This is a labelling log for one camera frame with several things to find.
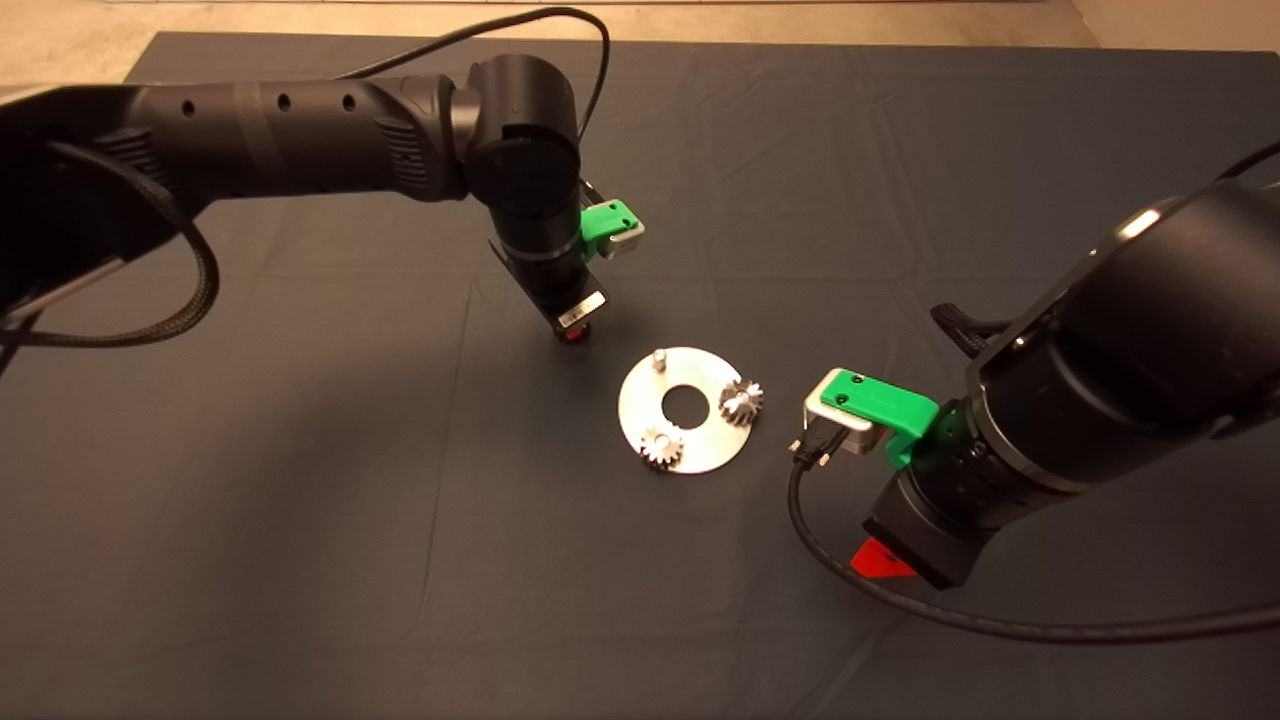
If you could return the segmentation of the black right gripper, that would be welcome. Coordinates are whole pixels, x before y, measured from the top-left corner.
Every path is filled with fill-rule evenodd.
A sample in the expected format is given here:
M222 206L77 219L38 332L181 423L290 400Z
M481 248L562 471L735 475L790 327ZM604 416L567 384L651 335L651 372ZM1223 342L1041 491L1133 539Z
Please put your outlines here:
M852 571L867 579L919 575L940 591L964 585L993 539L933 509L909 468L893 473L861 525L872 538L851 556Z

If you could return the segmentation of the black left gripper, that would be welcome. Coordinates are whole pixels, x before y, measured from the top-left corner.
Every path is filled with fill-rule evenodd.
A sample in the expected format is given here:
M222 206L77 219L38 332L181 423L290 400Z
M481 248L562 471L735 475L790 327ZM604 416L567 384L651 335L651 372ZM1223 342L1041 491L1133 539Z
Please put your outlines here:
M494 255L524 291L563 345L586 343L591 322L605 309L605 288L572 252L552 260L529 260L512 254L498 238L489 240Z

